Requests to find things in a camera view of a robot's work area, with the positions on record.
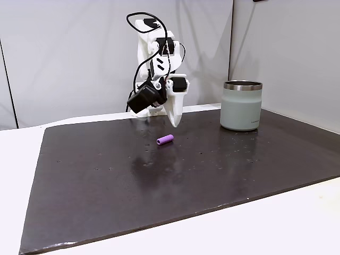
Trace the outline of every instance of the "tabletop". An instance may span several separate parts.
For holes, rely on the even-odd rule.
[[[183,112],[219,109],[219,104]],[[0,132],[2,254],[17,254],[44,130],[49,126],[121,120],[130,113],[71,118]],[[338,254],[340,178],[141,232],[53,254],[212,253]]]

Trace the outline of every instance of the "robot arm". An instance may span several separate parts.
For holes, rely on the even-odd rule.
[[[138,36],[139,74],[143,82],[135,83],[138,90],[127,105],[135,113],[146,108],[164,107],[172,126],[177,127],[190,85],[185,74],[175,74],[182,64],[180,43],[156,19],[136,20],[134,28],[148,32]]]

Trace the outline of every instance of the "black wire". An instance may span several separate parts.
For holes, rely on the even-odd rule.
[[[151,57],[149,57],[147,60],[143,61],[137,68],[136,70],[136,73],[134,75],[134,78],[133,78],[133,92],[136,94],[136,79],[137,79],[137,75],[138,75],[138,72],[139,72],[139,69],[148,61],[150,61],[151,59],[153,59],[157,54],[159,54],[163,49],[164,49],[164,46],[165,44],[167,43],[167,40],[168,40],[168,31],[166,30],[166,27],[164,25],[164,23],[162,22],[162,20],[160,20],[159,18],[157,18],[156,16],[154,16],[153,14],[151,13],[147,13],[147,12],[134,12],[134,13],[130,13],[129,15],[126,16],[126,20],[127,22],[129,23],[129,25],[131,27],[134,28],[134,30],[138,31],[139,33],[149,33],[151,31],[155,31],[156,29],[158,29],[159,27],[157,28],[153,28],[149,31],[141,31],[139,30],[138,28],[136,28],[134,25],[131,24],[130,20],[129,20],[129,17],[132,17],[132,16],[136,16],[136,15],[146,15],[146,16],[150,16],[154,19],[156,19],[160,24],[161,26],[163,27],[164,31],[165,31],[165,40],[164,40],[164,44],[163,45],[160,45],[159,46],[159,50],[154,53]]]
[[[183,55],[183,58],[182,58],[182,63],[183,63],[184,58],[185,58],[185,46],[184,46],[182,43],[180,43],[180,45],[182,45],[182,47],[183,47],[183,49],[184,49],[184,55]]]
[[[129,94],[129,98],[127,99],[129,101],[130,97],[132,96],[132,93],[133,93],[133,90],[131,90],[130,94]],[[129,106],[128,104],[126,104],[126,109],[125,109],[125,112],[127,113],[129,110]]]
[[[168,79],[169,74],[170,74],[170,69],[171,69],[171,61],[170,61],[170,54],[169,54],[169,46],[168,46],[168,42],[166,42],[166,51],[167,51],[167,55],[168,55],[168,61],[169,61],[169,70],[168,73],[165,76],[165,81]]]

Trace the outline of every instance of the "black rubber mat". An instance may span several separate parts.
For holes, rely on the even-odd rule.
[[[21,254],[132,233],[340,174],[340,135],[263,110],[234,132],[219,110],[50,127],[31,190]],[[173,134],[172,143],[156,139]]]

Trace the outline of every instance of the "gray wall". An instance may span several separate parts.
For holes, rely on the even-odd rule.
[[[231,79],[263,82],[263,107],[340,132],[340,1],[235,0]]]
[[[5,66],[0,49],[0,130],[16,129]]]
[[[0,36],[20,127],[125,111],[137,68],[128,13],[159,16],[187,55],[184,105],[220,101],[232,0],[0,0]]]

